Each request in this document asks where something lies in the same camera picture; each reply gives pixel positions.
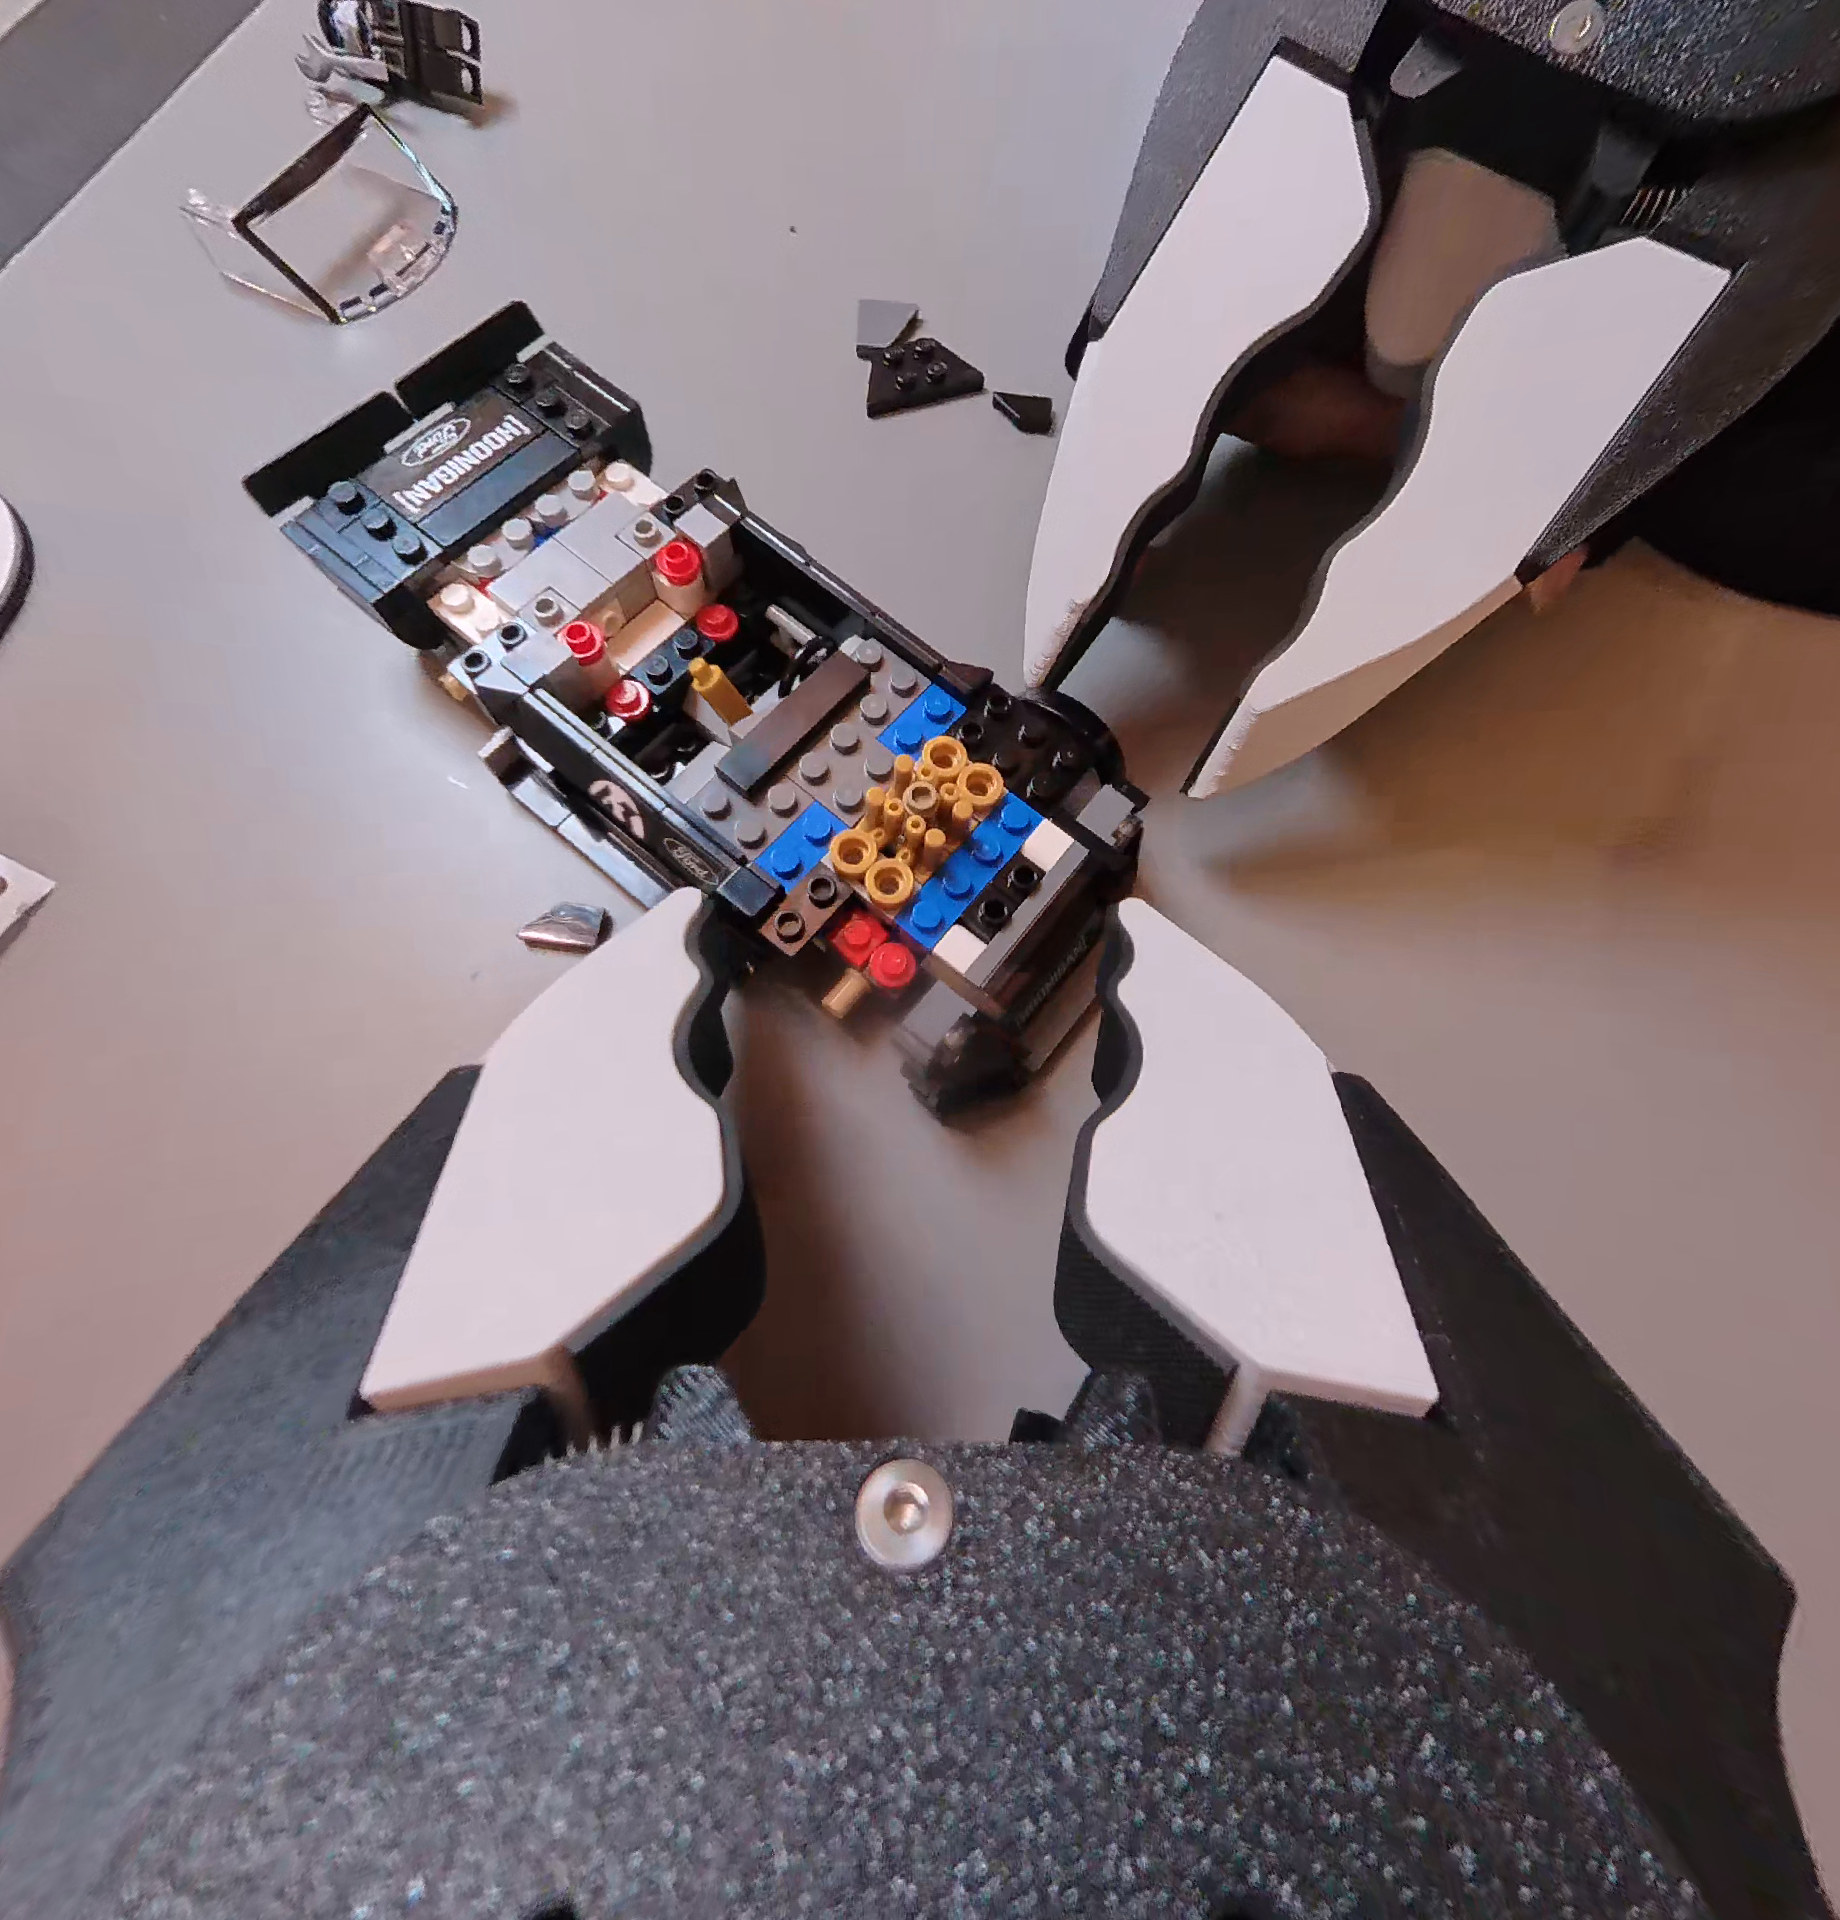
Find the lego car model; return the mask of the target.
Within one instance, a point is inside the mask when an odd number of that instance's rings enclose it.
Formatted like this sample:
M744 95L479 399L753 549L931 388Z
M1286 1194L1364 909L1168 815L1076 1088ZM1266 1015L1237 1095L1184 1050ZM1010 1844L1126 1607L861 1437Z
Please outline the lego car model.
M1094 998L1146 794L1081 703L957 665L510 302L245 480L493 730L510 794L679 890L825 1009L902 1018L934 1117L1023 1088Z

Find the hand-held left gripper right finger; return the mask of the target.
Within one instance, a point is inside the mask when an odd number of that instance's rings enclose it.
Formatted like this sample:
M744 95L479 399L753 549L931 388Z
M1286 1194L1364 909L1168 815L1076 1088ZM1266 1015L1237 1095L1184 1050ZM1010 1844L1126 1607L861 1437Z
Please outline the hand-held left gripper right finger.
M1429 1415L1436 1373L1321 1048L1146 900L1098 965L1097 1115L1064 1294L1097 1371L1143 1371L1178 1444L1242 1453L1268 1397Z

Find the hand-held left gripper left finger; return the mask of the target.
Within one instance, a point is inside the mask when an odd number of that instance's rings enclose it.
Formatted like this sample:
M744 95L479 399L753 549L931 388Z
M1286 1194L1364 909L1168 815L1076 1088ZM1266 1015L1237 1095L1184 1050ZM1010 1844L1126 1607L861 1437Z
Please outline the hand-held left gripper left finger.
M586 1443L765 1294L728 1100L735 951L673 892L488 1050L360 1380L372 1410L538 1390Z

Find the black wedge lego plate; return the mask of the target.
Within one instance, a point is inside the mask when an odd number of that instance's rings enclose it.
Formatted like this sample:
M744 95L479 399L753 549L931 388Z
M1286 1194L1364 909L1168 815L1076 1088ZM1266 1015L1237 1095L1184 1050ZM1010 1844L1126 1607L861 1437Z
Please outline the black wedge lego plate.
M985 388L979 368L931 336L893 343L868 359L865 416L887 420Z

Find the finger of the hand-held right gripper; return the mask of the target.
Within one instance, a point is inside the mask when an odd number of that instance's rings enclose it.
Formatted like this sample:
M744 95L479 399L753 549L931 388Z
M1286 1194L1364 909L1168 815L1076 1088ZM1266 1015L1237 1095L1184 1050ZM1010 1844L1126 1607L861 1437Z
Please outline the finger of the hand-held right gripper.
M1327 297L1373 221L1348 95L1268 57L1076 377L1027 568L1023 674L1051 686L1234 373Z
M1431 371L1402 477L1327 552L1188 798L1317 748L1514 597L1518 565L1728 280L1627 238L1491 284Z

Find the small black lego assembly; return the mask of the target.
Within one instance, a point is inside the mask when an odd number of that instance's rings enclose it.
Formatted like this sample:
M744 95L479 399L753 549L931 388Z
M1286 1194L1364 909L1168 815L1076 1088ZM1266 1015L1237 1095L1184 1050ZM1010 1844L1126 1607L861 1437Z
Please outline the small black lego assembly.
M295 52L315 110L413 103L456 114L483 107L479 28L418 2L318 2Z

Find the clear lego windshield piece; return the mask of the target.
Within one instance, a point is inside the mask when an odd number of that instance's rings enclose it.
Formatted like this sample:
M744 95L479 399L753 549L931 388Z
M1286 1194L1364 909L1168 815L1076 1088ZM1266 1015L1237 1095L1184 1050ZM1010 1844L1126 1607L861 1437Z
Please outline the clear lego windshield piece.
M216 273L330 323L413 294L445 260L456 204L371 105L353 105L242 206L190 188L181 217Z

